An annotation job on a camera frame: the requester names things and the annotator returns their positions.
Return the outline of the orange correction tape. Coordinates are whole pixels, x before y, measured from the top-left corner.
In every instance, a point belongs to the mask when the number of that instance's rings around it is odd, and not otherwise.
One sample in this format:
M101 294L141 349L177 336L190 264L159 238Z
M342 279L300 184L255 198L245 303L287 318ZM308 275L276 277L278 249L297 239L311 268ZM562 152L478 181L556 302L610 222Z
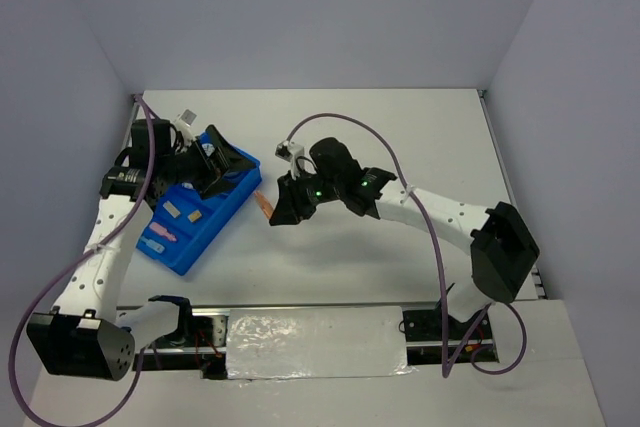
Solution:
M270 219L273 215L274 208L267 197L260 191L254 192L254 197L261 211L264 213L267 219Z

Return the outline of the small tan eraser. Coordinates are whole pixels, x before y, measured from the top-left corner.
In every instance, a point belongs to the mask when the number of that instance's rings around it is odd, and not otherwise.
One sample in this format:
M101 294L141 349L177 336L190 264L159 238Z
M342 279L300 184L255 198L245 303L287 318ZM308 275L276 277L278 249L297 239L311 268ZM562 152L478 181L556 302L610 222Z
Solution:
M201 218L202 218L202 213L199 210L195 210L191 212L188 216L189 221L192 223L197 222Z

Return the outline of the grey eraser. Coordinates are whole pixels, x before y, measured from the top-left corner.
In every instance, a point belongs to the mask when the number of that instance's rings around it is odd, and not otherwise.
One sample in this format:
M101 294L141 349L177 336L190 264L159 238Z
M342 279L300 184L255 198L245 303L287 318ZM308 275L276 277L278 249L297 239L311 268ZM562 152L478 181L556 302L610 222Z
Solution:
M163 207L173 218L178 218L181 215L179 209L170 201L165 201Z

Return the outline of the pink correction tape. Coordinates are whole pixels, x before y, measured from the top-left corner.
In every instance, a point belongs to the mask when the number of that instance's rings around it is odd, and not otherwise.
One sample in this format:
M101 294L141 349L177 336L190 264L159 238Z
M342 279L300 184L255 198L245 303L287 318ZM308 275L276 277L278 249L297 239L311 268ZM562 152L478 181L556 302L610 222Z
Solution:
M177 237L174 233L170 232L165 226L158 224L157 222L151 222L149 224L149 229L156 235L165 238L170 242L177 241Z

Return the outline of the light blue correction tape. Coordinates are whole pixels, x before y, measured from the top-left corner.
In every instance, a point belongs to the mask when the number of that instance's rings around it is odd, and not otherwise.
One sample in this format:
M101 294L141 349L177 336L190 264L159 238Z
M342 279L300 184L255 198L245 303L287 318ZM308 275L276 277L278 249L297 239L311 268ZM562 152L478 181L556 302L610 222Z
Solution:
M162 254L165 251L165 247L153 239L141 236L140 241L153 252Z

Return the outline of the blue cleaning gel jar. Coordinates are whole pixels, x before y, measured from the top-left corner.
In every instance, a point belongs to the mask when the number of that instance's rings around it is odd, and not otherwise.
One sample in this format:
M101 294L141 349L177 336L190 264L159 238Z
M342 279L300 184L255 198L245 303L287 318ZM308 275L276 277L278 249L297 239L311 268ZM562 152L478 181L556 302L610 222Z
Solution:
M202 143L201 147L207 158L211 158L216 151L216 147L210 143Z

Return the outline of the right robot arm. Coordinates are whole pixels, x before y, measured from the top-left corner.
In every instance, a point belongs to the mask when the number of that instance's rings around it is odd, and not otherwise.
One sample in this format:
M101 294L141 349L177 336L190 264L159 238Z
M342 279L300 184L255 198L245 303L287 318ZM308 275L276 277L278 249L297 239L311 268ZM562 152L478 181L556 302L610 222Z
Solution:
M397 174L361 166L333 137L309 151L285 140L275 154L289 170L277 180L271 225L298 225L319 205L340 202L359 217L434 234L469 256L468 279L447 289L447 306L434 316L436 330L446 338L460 336L485 306L514 302L540 255L523 217L509 203L478 206L404 185Z

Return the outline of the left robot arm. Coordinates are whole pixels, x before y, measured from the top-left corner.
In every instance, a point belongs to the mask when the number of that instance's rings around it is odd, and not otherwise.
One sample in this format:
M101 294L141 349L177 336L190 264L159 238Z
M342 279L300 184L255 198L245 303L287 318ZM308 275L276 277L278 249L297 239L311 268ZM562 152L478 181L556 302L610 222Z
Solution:
M79 265L49 311L26 324L49 374L117 381L156 340L182 346L194 338L185 297L155 295L117 311L134 252L185 274L261 182L257 159L213 125L194 134L194 117L132 123L129 145L103 177Z

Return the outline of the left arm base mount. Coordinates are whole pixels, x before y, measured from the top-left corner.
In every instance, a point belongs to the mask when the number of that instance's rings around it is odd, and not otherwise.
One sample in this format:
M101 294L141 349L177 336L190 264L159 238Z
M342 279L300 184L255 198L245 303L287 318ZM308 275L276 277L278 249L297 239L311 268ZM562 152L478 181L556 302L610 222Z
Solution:
M187 372L206 380L226 380L228 311L196 309L191 327L180 340L158 338L145 350L142 371Z

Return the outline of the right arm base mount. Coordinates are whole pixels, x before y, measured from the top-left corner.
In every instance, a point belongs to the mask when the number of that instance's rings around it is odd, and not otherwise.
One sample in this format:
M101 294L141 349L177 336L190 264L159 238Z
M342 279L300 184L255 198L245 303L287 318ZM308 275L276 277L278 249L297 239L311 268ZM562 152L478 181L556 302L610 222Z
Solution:
M411 308L402 311L398 330L406 342L407 362L410 366L441 363L442 328L439 309ZM476 353L478 362L497 362L491 323L487 315L476 327L457 361L469 363Z

